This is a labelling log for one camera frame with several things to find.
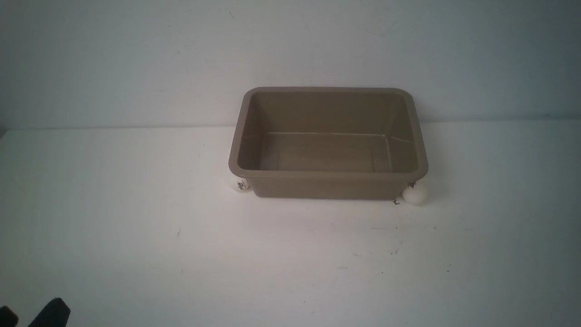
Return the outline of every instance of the white ball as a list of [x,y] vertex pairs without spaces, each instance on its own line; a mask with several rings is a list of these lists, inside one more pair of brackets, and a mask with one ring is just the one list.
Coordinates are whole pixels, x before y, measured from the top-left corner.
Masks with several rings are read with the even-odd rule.
[[250,183],[245,178],[230,174],[228,177],[228,185],[238,192],[244,192],[250,189]]
[[421,205],[428,199],[428,186],[422,182],[415,182],[413,187],[411,185],[406,187],[401,195],[405,202],[412,205]]

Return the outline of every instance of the rectangular container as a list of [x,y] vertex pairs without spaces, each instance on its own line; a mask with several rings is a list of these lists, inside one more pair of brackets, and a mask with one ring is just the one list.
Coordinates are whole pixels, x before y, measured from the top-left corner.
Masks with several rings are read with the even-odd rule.
[[397,88],[259,87],[244,96],[230,159],[259,197],[392,200],[428,160]]

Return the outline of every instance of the white wall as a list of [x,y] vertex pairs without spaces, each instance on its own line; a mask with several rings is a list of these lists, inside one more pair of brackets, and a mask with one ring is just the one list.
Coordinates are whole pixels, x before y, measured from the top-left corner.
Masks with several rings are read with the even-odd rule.
[[581,116],[579,1],[0,0],[0,125],[234,125],[256,86],[400,87],[423,120]]

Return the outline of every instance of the bin bottom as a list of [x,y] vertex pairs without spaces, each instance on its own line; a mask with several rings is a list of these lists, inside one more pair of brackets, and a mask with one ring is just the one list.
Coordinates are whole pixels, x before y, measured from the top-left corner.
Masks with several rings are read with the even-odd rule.
[[268,133],[260,170],[392,172],[384,135]]

